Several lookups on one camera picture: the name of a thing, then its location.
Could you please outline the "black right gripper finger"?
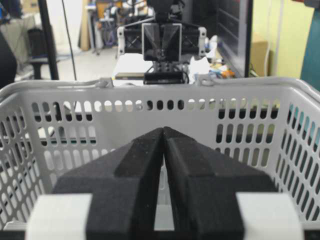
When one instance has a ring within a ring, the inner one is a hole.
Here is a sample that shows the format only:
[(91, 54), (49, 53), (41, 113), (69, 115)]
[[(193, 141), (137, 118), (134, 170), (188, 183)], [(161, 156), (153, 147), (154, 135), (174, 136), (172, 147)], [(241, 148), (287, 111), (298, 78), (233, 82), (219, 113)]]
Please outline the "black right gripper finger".
[(173, 128), (163, 129), (175, 228), (198, 240), (302, 240), (291, 198), (271, 177)]
[(27, 240), (132, 240), (154, 230), (163, 129), (60, 176), (36, 201)]

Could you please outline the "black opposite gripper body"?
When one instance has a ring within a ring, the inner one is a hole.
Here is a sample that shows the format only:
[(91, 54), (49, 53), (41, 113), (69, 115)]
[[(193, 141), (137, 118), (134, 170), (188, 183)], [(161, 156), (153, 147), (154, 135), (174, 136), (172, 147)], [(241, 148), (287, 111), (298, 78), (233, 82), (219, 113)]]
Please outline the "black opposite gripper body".
[(135, 22), (117, 29), (118, 54), (141, 54), (144, 61), (183, 62), (206, 55), (205, 27), (185, 22)]

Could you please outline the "opposite right gripper finger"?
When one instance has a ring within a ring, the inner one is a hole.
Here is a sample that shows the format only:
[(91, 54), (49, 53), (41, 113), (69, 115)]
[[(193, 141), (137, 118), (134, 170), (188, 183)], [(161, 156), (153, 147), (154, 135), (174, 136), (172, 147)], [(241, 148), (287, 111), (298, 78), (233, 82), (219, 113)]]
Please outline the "opposite right gripper finger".
[(164, 60), (179, 60), (180, 58), (180, 26), (173, 24), (163, 25), (161, 51)]
[(161, 38), (158, 24), (142, 25), (142, 54), (144, 60), (159, 60), (161, 58)]

